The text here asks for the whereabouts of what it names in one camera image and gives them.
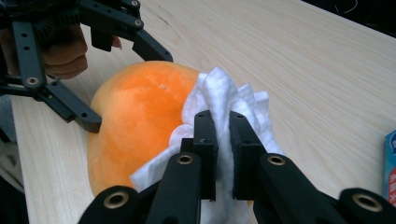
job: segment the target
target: paper towel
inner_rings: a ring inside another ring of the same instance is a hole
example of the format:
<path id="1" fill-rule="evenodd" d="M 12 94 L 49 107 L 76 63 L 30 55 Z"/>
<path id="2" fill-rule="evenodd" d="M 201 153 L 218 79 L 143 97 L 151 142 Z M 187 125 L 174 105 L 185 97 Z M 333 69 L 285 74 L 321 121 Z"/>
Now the paper towel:
<path id="1" fill-rule="evenodd" d="M 162 178 L 168 160 L 180 151 L 181 139 L 193 138 L 194 116 L 210 110 L 219 144 L 216 201 L 202 201 L 201 223 L 247 223 L 247 202 L 234 200 L 232 196 L 230 111 L 246 116 L 268 152 L 283 154 L 272 133 L 268 99 L 267 92 L 254 92 L 250 85 L 238 89 L 226 72 L 218 67 L 208 74 L 201 73 L 184 104 L 183 124 L 173 131 L 169 148 L 130 176 L 134 188 L 140 192 Z"/>

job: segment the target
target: white cloth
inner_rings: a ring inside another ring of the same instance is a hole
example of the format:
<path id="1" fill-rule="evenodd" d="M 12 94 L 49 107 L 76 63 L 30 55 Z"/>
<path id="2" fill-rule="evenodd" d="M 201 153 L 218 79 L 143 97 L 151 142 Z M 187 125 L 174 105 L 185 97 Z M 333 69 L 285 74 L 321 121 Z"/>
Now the white cloth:
<path id="1" fill-rule="evenodd" d="M 220 68 L 201 73 L 182 111 L 182 125 L 172 133 L 169 148 L 130 176 L 137 191 L 160 180 L 169 158 L 180 151 L 182 138 L 193 138 L 194 116 L 210 110 L 215 123 L 219 155 L 217 163 L 216 201 L 202 201 L 201 223 L 247 223 L 248 204 L 233 200 L 233 153 L 231 150 L 230 111 L 247 117 L 268 152 L 283 154 L 276 143 L 268 114 L 268 94 L 253 92 L 249 85 L 236 88 Z"/>

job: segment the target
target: black linkage bar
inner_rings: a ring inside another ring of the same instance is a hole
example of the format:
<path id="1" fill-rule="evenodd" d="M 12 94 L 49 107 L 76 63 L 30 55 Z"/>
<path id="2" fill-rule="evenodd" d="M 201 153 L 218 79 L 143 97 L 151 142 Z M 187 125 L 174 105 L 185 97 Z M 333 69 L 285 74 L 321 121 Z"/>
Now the black linkage bar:
<path id="1" fill-rule="evenodd" d="M 146 223 L 200 223 L 201 159 L 193 153 L 172 156 Z"/>
<path id="2" fill-rule="evenodd" d="M 254 200 L 259 180 L 258 158 L 266 153 L 262 142 L 251 128 L 248 119 L 236 112 L 230 113 L 230 138 L 233 151 L 233 197 Z"/>
<path id="3" fill-rule="evenodd" d="M 181 147 L 182 152 L 189 151 L 202 160 L 202 199 L 216 200 L 216 172 L 218 159 L 218 140 L 215 124 L 209 110 L 202 111 L 194 117 L 194 137 L 183 139 L 182 144 L 190 143 L 190 147 Z"/>

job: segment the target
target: black metal bracket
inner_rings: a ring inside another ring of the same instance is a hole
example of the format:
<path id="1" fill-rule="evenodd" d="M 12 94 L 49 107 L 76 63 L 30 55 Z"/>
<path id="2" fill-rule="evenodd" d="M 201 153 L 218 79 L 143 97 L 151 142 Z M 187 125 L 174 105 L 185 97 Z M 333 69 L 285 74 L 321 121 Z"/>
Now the black metal bracket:
<path id="1" fill-rule="evenodd" d="M 395 223 L 396 208 L 371 191 L 345 189 L 335 200 L 317 190 L 289 158 L 266 152 L 243 115 L 231 112 L 230 133 L 235 164 L 232 197 L 253 201 L 258 223 Z M 210 112 L 200 112 L 193 139 L 183 139 L 162 180 L 140 193 L 127 187 L 103 191 L 79 224 L 200 223 L 201 200 L 216 200 L 211 192 L 216 189 L 217 153 Z"/>
<path id="2" fill-rule="evenodd" d="M 133 41 L 133 51 L 145 61 L 173 61 L 169 51 L 143 29 L 138 1 L 53 1 L 45 7 L 38 4 L 44 2 L 15 5 L 11 1 L 0 6 L 0 23 L 14 33 L 21 72 L 19 77 L 9 76 L 0 52 L 0 95 L 34 97 L 66 122 L 75 120 L 84 130 L 97 133 L 101 118 L 60 80 L 47 83 L 40 46 L 56 43 L 63 38 L 66 27 L 82 23 L 91 27 L 92 45 L 96 48 L 111 51 L 112 36 L 116 35 Z"/>

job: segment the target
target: light wood surface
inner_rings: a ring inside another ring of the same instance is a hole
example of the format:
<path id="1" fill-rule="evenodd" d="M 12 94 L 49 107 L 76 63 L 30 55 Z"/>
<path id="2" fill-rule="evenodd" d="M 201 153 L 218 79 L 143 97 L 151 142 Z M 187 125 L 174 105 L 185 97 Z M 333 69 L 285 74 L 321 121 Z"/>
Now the light wood surface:
<path id="1" fill-rule="evenodd" d="M 176 63 L 220 66 L 269 92 L 277 142 L 319 190 L 382 192 L 384 137 L 396 129 L 394 38 L 297 0 L 141 4 L 145 29 Z M 107 78 L 142 61 L 122 45 L 90 48 L 89 69 L 65 84 L 89 104 Z M 86 133 L 43 103 L 12 99 L 31 223 L 77 223 L 93 199 Z"/>

